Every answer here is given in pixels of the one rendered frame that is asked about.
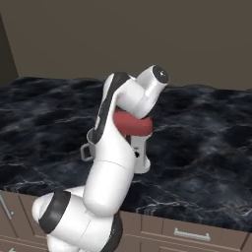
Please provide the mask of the brown cupboard door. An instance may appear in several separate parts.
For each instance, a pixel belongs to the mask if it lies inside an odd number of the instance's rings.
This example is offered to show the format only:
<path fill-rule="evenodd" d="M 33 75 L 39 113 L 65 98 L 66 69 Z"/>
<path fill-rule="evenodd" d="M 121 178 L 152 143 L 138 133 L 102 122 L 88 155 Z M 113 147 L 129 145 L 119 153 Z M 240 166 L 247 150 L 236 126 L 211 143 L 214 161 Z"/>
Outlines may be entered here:
<path fill-rule="evenodd" d="M 3 190 L 0 190 L 0 235 L 17 238 L 15 230 L 15 210 L 17 197 Z"/>

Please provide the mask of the brown drawer front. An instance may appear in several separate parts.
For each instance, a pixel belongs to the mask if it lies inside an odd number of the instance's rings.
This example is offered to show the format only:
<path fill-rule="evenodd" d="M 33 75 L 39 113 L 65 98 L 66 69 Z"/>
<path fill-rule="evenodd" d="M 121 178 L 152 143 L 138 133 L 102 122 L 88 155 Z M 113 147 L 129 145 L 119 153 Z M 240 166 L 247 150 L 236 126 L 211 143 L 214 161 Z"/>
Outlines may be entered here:
<path fill-rule="evenodd" d="M 206 233 L 208 233 L 211 237 L 211 241 L 207 242 L 175 236 L 173 232 L 176 227 L 180 231 L 185 231 L 189 233 L 196 233 L 201 235 L 205 235 Z M 209 225 L 168 219 L 163 220 L 161 233 L 166 236 L 181 238 L 186 241 L 201 242 L 204 245 L 212 245 L 219 248 L 232 249 L 234 251 L 240 251 L 242 249 L 243 244 L 246 241 L 248 235 L 248 233 L 244 231 L 237 231 Z"/>
<path fill-rule="evenodd" d="M 32 204 L 34 200 L 36 199 L 36 196 L 31 195 L 25 195 L 20 194 L 19 195 L 20 200 L 22 202 L 22 205 L 24 207 L 25 213 L 29 219 L 29 222 L 31 224 L 31 230 L 35 237 L 41 238 L 44 237 L 44 232 L 40 228 L 40 226 L 37 224 L 37 222 L 32 217 Z"/>
<path fill-rule="evenodd" d="M 142 216 L 135 213 L 120 212 L 123 222 L 123 233 L 136 235 L 141 232 Z"/>

